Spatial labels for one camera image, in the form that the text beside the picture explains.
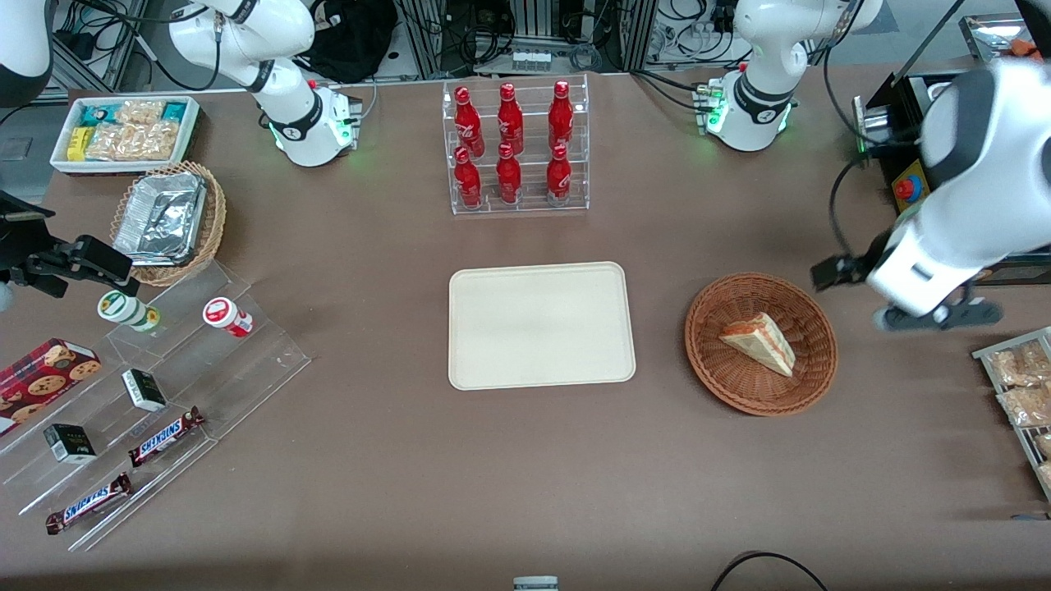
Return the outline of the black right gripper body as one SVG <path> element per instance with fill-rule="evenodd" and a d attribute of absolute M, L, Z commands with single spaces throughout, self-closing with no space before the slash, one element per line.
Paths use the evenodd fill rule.
<path fill-rule="evenodd" d="M 1 191 L 1 273 L 11 277 L 11 270 L 26 265 L 30 259 L 48 264 L 56 261 L 53 238 L 46 218 L 56 216 L 45 209 Z"/>

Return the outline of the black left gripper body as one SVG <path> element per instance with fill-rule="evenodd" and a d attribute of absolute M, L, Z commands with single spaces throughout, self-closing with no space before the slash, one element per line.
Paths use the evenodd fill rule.
<path fill-rule="evenodd" d="M 883 231 L 874 237 L 864 254 L 848 254 L 846 257 L 846 276 L 849 284 L 864 283 L 867 277 L 881 265 L 890 236 L 890 231 Z"/>

